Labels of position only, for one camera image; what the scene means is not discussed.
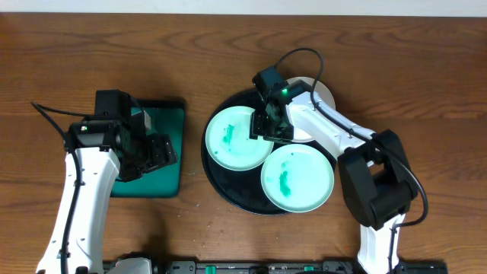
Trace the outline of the pale green plate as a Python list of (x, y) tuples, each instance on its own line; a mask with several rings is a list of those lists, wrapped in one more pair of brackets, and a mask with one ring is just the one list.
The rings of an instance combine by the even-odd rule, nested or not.
[(205, 131), (208, 153), (220, 166), (246, 171), (261, 165), (273, 150), (274, 143), (250, 138), (250, 118), (254, 109), (228, 107), (210, 120)]
[(286, 212), (304, 213), (321, 207), (331, 196), (334, 170), (317, 149), (284, 145), (263, 164), (261, 185), (267, 198)]

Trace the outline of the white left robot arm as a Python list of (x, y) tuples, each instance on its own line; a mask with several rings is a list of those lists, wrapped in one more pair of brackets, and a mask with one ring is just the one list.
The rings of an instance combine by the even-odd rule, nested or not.
[(38, 273), (106, 273), (103, 236), (112, 196), (169, 198), (179, 190), (182, 129), (155, 120), (73, 123), (65, 185)]

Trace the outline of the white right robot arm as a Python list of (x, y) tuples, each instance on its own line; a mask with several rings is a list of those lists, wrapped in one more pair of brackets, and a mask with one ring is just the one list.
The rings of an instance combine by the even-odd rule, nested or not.
[(327, 150), (338, 164), (345, 204), (360, 224), (358, 265), (366, 273), (395, 273), (399, 230), (409, 226), (412, 200), (425, 196), (397, 134), (352, 122), (302, 80), (258, 84), (256, 92), (251, 137), (289, 146), (300, 129)]

